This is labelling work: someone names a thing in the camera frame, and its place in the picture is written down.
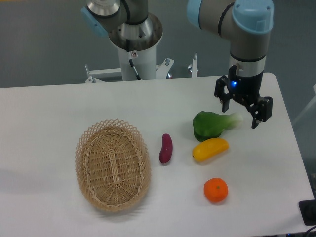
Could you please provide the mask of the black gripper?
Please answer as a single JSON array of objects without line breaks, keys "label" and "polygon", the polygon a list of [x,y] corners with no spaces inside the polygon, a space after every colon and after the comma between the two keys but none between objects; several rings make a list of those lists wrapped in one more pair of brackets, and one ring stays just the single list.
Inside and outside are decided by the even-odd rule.
[{"label": "black gripper", "polygon": [[238,76],[237,66],[231,66],[228,77],[223,75],[215,83],[214,96],[220,100],[222,112],[229,109],[230,100],[233,99],[245,106],[252,115],[252,129],[266,122],[272,116],[273,98],[260,96],[262,77],[263,72],[251,77]]}]

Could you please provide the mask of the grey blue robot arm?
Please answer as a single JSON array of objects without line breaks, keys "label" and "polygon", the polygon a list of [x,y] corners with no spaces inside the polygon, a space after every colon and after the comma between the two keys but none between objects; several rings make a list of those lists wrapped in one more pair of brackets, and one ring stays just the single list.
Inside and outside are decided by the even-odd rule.
[{"label": "grey blue robot arm", "polygon": [[[156,66],[156,47],[163,29],[146,0],[89,0],[82,16],[98,36],[117,48],[124,81],[163,79],[170,63]],[[231,100],[246,107],[252,127],[272,116],[273,100],[260,87],[274,25],[270,0],[190,0],[187,19],[195,27],[230,42],[229,69],[216,81],[214,95],[229,108]]]}]

